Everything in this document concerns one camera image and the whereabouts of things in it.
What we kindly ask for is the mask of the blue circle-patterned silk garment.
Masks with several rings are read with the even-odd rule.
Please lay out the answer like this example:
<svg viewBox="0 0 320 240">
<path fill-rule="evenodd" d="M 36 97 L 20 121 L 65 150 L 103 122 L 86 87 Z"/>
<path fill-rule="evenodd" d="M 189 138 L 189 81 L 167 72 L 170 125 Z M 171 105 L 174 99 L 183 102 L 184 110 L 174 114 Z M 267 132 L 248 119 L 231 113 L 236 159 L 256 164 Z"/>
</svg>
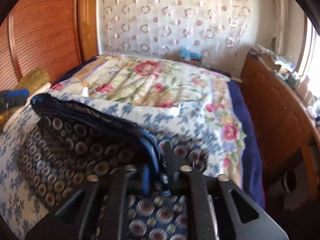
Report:
<svg viewBox="0 0 320 240">
<path fill-rule="evenodd" d="M 146 165 L 150 190 L 128 195 L 125 239 L 187 239 L 185 196 L 170 192 L 163 147 L 169 142 L 176 155 L 203 171 L 207 158 L 198 140 L 144 129 L 49 94 L 34 96 L 31 107 L 40 120 L 23 144 L 18 164 L 49 212 L 90 175 L 105 178 L 127 165 Z"/>
</svg>

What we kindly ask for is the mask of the yellow-green patterned cloth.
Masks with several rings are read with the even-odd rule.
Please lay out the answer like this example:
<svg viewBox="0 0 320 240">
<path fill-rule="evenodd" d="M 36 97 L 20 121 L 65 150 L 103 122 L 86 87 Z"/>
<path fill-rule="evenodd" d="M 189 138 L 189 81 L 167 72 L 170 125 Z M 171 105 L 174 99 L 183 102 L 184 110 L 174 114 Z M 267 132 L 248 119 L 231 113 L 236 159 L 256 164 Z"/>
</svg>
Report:
<svg viewBox="0 0 320 240">
<path fill-rule="evenodd" d="M 27 89 L 30 94 L 29 98 L 27 99 L 27 103 L 28 103 L 30 101 L 30 98 L 34 94 L 38 92 L 41 93 L 42 91 L 50 88 L 51 86 L 52 84 L 50 81 L 49 74 L 45 70 L 36 68 L 31 72 L 29 72 L 26 76 L 22 77 L 21 81 L 13 89 L 5 89 L 5 90 Z M 20 107 L 13 107 L 1 113 L 1 130 L 6 124 L 9 123 L 9 118 L 12 115 L 14 115 L 18 110 L 22 110 L 25 105 Z"/>
</svg>

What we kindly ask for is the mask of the navy blue blanket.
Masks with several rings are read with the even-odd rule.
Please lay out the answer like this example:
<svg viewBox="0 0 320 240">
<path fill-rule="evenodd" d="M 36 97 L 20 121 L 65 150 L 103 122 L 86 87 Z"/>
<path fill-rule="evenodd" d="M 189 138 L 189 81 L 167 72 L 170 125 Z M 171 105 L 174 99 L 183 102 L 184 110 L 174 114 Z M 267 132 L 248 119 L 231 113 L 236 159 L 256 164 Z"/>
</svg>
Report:
<svg viewBox="0 0 320 240">
<path fill-rule="evenodd" d="M 244 139 L 245 149 L 242 161 L 242 190 L 246 192 L 262 209 L 265 208 L 265 196 L 262 182 L 263 163 L 252 120 L 238 84 L 231 80 L 228 83 L 232 99 L 233 111 L 242 124 L 246 134 Z"/>
</svg>

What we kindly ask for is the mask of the wooden wardrobe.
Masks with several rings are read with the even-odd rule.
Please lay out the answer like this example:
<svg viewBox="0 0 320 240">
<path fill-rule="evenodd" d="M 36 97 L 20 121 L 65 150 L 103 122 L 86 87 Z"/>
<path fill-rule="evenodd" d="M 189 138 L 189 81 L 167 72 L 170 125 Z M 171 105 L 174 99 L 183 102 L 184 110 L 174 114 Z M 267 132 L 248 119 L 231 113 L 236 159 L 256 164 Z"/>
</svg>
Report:
<svg viewBox="0 0 320 240">
<path fill-rule="evenodd" d="M 40 68 L 55 82 L 98 54 L 96 0 L 1 0 L 1 89 Z"/>
</svg>

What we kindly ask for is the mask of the blue white floral sheet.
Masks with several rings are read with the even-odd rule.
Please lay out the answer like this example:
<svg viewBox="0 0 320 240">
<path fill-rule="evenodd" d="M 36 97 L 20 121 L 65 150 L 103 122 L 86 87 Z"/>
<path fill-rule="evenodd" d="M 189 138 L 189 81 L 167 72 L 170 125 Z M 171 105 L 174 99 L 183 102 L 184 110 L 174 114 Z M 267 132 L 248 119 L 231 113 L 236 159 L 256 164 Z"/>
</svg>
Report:
<svg viewBox="0 0 320 240">
<path fill-rule="evenodd" d="M 223 173 L 221 128 L 217 122 L 209 122 L 215 120 L 215 116 L 205 113 L 204 104 L 200 101 L 187 101 L 171 108 L 137 107 L 51 89 L 48 93 L 61 100 L 84 103 L 144 128 L 201 139 L 202 147 L 209 152 L 209 168 L 205 174 L 214 177 Z M 27 232 L 48 212 L 27 188 L 18 168 L 19 149 L 38 121 L 39 117 L 27 103 L 10 117 L 1 132 L 1 217 L 18 239 L 24 239 Z"/>
</svg>

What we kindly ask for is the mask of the long wooden sideboard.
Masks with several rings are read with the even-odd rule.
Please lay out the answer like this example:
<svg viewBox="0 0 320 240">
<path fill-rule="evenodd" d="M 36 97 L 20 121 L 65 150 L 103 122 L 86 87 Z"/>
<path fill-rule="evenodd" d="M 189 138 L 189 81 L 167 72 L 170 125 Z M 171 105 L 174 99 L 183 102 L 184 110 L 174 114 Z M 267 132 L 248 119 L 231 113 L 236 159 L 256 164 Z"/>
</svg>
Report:
<svg viewBox="0 0 320 240">
<path fill-rule="evenodd" d="M 284 173 L 298 158 L 306 166 L 308 199 L 319 197 L 319 128 L 294 91 L 256 56 L 247 54 L 241 72 L 247 105 L 263 162 L 263 182 Z"/>
</svg>

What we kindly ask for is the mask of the blue tissue box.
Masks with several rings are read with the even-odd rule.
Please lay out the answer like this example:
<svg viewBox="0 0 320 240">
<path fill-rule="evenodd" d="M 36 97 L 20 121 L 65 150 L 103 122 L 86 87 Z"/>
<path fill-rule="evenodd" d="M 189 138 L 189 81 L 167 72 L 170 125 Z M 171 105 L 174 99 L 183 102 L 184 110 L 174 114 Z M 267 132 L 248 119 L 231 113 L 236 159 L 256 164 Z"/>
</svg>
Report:
<svg viewBox="0 0 320 240">
<path fill-rule="evenodd" d="M 198 53 L 194 53 L 185 47 L 180 49 L 178 59 L 182 63 L 191 64 L 196 67 L 200 67 L 202 63 L 202 56 Z"/>
</svg>

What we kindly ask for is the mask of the white circle-patterned curtain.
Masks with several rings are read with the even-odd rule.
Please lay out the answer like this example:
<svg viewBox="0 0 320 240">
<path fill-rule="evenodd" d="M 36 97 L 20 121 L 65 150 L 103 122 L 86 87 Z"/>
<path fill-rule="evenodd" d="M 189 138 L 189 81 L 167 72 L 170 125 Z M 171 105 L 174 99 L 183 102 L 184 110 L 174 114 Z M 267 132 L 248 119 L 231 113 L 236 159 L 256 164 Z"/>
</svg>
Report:
<svg viewBox="0 0 320 240">
<path fill-rule="evenodd" d="M 101 52 L 154 57 L 181 49 L 215 60 L 237 51 L 247 28 L 248 0 L 97 0 Z"/>
</svg>

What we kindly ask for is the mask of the clutter on sideboard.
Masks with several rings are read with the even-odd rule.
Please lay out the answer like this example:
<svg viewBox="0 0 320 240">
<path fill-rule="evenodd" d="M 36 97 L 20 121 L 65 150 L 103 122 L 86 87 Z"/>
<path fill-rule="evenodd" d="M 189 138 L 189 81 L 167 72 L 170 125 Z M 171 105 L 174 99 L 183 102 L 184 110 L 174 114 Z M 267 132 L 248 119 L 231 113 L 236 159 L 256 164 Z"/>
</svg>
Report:
<svg viewBox="0 0 320 240">
<path fill-rule="evenodd" d="M 299 75 L 293 64 L 261 45 L 255 44 L 248 55 L 261 62 L 294 91 L 302 100 L 316 127 L 319 127 L 319 97 L 309 89 L 310 78 Z"/>
</svg>

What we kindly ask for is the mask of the window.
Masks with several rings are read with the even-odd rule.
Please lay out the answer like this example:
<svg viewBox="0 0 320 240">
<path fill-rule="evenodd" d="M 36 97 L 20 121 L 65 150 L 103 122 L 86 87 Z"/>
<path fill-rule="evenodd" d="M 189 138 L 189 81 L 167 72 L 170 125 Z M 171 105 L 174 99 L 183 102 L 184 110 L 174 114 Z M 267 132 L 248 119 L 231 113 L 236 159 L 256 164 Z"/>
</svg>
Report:
<svg viewBox="0 0 320 240">
<path fill-rule="evenodd" d="M 309 85 L 315 89 L 319 79 L 319 34 L 307 16 L 296 71 L 299 76 L 308 76 Z"/>
</svg>

